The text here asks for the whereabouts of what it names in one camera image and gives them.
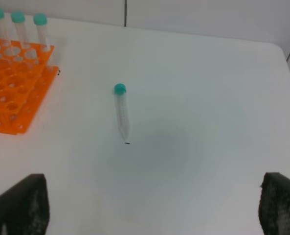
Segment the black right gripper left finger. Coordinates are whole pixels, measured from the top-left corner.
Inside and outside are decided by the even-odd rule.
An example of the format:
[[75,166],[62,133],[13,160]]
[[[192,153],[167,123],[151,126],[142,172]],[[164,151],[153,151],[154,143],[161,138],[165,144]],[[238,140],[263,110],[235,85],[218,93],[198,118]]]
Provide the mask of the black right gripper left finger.
[[0,235],[44,235],[49,221],[44,174],[30,174],[0,195]]

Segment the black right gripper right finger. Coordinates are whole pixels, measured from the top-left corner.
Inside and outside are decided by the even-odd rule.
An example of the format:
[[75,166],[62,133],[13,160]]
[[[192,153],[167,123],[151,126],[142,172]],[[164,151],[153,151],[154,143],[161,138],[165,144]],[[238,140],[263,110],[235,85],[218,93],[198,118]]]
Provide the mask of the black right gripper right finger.
[[267,172],[261,188],[258,216],[263,233],[290,235],[290,179]]

